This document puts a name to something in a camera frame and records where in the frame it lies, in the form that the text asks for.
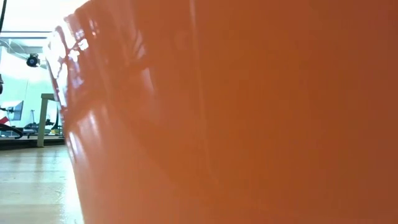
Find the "red object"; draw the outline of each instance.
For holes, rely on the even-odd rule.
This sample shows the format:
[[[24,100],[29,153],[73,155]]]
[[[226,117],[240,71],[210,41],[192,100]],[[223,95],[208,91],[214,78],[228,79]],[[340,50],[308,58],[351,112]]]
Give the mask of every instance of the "red object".
[[[9,119],[5,116],[0,119],[0,124],[6,124],[9,121]]]

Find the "camera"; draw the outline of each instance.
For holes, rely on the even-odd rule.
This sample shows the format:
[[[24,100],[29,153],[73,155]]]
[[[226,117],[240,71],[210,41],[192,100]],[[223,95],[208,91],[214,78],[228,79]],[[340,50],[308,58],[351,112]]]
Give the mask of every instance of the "camera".
[[[38,54],[30,54],[29,58],[26,60],[26,64],[29,67],[39,67],[40,66],[40,59]]]

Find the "orange plastic surface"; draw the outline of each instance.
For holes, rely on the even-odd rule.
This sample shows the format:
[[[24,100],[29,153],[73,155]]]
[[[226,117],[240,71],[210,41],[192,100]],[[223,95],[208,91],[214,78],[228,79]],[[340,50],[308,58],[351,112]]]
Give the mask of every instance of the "orange plastic surface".
[[[398,223],[397,8],[86,2],[48,54],[86,223]]]

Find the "black cable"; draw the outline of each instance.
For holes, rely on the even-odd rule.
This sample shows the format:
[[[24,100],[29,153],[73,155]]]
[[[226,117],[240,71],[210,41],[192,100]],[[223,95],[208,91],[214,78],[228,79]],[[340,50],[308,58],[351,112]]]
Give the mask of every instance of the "black cable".
[[[6,15],[6,6],[7,6],[7,0],[3,0],[1,16],[0,16],[0,33],[2,31],[2,24],[4,23],[4,16]]]

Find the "wooden floor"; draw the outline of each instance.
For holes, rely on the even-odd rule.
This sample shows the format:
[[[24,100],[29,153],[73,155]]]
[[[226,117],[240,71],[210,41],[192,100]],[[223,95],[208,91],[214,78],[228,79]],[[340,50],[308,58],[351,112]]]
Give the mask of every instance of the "wooden floor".
[[[83,223],[65,146],[0,151],[3,223]]]

